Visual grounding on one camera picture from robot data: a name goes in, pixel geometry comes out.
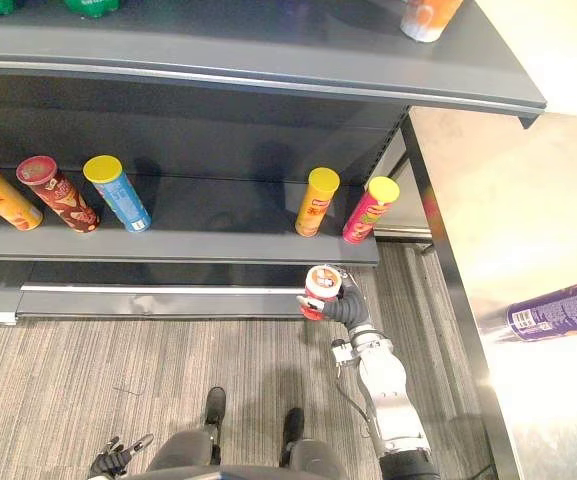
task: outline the shoe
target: shoe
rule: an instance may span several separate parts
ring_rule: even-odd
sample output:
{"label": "shoe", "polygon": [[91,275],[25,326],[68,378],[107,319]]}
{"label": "shoe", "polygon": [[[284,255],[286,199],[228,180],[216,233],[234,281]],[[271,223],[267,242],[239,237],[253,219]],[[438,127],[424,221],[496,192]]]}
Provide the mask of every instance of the shoe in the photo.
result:
{"label": "shoe", "polygon": [[284,433],[279,457],[279,466],[282,468],[290,464],[290,450],[295,442],[304,437],[304,411],[301,408],[291,408],[284,418]]}
{"label": "shoe", "polygon": [[226,392],[221,387],[213,387],[206,397],[206,425],[221,426],[226,415]]}
{"label": "shoe", "polygon": [[226,392],[221,387],[213,387],[206,397],[206,420],[205,425],[209,427],[213,441],[211,465],[221,464],[221,448],[219,439],[221,437],[221,422],[226,415]]}

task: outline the purple can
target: purple can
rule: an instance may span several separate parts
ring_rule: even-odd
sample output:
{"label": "purple can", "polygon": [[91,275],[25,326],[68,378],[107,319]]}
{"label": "purple can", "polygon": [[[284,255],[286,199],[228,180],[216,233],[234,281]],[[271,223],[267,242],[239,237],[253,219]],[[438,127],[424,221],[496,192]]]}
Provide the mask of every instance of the purple can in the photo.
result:
{"label": "purple can", "polygon": [[507,320],[523,340],[577,334],[577,285],[515,303]]}

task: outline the red pringles can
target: red pringles can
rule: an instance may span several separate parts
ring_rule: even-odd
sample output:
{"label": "red pringles can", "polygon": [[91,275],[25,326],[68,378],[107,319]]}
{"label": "red pringles can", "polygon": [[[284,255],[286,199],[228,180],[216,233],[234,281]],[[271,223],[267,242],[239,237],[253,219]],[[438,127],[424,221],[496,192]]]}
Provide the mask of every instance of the red pringles can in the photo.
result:
{"label": "red pringles can", "polygon": [[17,178],[39,195],[53,212],[77,232],[91,232],[99,225],[99,217],[81,193],[45,155],[30,157],[17,167]]}
{"label": "red pringles can", "polygon": [[344,240],[348,243],[361,243],[397,197],[399,186],[394,180],[375,177],[368,182],[366,192],[344,226]]}
{"label": "red pringles can", "polygon": [[[314,297],[324,302],[332,302],[337,298],[341,288],[341,274],[330,265],[317,265],[308,270],[306,275],[306,296]],[[301,313],[310,320],[323,320],[324,314],[312,308],[301,306]]]}

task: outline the top shelf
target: top shelf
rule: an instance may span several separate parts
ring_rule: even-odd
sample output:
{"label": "top shelf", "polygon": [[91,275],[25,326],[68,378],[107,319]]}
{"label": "top shelf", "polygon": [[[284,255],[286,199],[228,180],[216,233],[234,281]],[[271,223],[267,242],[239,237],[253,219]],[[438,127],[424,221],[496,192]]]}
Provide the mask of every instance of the top shelf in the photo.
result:
{"label": "top shelf", "polygon": [[400,31],[403,8],[395,0],[127,1],[88,19],[63,2],[28,0],[0,17],[0,72],[543,112],[543,96],[474,1],[431,44]]}

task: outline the yellow can lid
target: yellow can lid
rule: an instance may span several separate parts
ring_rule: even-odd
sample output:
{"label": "yellow can lid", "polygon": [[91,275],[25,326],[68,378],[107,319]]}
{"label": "yellow can lid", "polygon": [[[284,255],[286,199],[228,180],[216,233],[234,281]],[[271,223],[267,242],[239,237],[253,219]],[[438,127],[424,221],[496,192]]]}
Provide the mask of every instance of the yellow can lid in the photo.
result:
{"label": "yellow can lid", "polygon": [[368,193],[379,203],[392,203],[399,197],[399,186],[392,178],[375,177],[368,182]]}
{"label": "yellow can lid", "polygon": [[84,176],[92,183],[108,183],[121,175],[121,162],[112,155],[92,157],[84,165]]}
{"label": "yellow can lid", "polygon": [[339,175],[326,167],[317,167],[308,175],[308,183],[317,190],[335,193],[339,188]]}

